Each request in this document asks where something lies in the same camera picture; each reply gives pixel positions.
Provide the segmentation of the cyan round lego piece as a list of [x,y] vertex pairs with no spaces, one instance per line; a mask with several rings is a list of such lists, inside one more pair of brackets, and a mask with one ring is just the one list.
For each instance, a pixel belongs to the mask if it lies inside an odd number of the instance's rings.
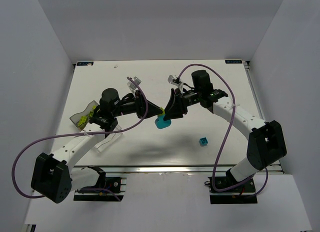
[[155,125],[156,125],[156,127],[158,129],[167,128],[172,124],[171,120],[166,120],[166,121],[164,120],[164,115],[157,116],[157,118],[155,119],[154,123],[155,123]]

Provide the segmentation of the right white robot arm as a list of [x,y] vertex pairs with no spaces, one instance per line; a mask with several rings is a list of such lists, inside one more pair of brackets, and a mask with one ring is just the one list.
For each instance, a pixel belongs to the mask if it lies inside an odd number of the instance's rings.
[[246,157],[227,170],[225,182],[218,184],[216,177],[213,177],[211,184],[215,192],[226,192],[242,186],[255,173],[287,154],[282,127],[277,121],[267,122],[237,106],[226,92],[213,87],[205,70],[197,70],[191,77],[193,87],[184,90],[184,83],[178,77],[169,76],[168,82],[177,88],[170,92],[163,119],[182,118],[187,114],[189,106],[200,104],[212,114],[225,119],[230,127],[235,127],[248,141]]

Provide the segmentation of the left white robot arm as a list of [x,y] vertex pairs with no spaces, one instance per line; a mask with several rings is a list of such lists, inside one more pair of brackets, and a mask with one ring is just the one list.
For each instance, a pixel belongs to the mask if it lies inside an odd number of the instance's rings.
[[75,165],[96,144],[115,132],[118,116],[136,114],[139,119],[146,119],[162,112],[159,106],[146,100],[140,90],[123,98],[114,88],[104,90],[82,135],[75,136],[60,149],[36,158],[31,188],[56,204],[71,191],[111,194],[104,170],[97,166],[76,170]]

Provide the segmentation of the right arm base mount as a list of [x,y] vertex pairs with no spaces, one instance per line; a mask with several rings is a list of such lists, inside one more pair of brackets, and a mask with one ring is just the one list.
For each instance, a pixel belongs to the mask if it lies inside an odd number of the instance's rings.
[[212,177],[204,182],[209,188],[209,198],[211,205],[239,205],[239,204],[257,204],[256,187],[253,179],[245,184],[224,192],[217,192],[212,187]]

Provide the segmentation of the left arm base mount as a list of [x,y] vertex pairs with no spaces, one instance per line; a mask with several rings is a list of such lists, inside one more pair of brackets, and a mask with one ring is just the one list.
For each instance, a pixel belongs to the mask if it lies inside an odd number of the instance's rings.
[[94,185],[75,190],[73,200],[81,202],[121,202],[126,191],[126,178],[107,176],[99,167],[87,167],[95,171],[98,178]]

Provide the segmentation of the green stepped lego brick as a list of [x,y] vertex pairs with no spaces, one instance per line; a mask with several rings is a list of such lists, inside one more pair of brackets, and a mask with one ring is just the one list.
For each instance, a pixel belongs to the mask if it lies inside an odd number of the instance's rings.
[[77,126],[80,127],[83,124],[86,124],[88,122],[88,116],[81,116],[79,119]]

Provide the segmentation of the small yellow-green lego brick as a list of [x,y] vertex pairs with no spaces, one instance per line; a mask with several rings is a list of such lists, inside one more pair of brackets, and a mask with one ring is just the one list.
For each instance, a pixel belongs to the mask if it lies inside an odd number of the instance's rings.
[[158,114],[157,116],[158,117],[165,116],[165,110],[163,108],[160,108],[160,110],[161,110],[161,113]]

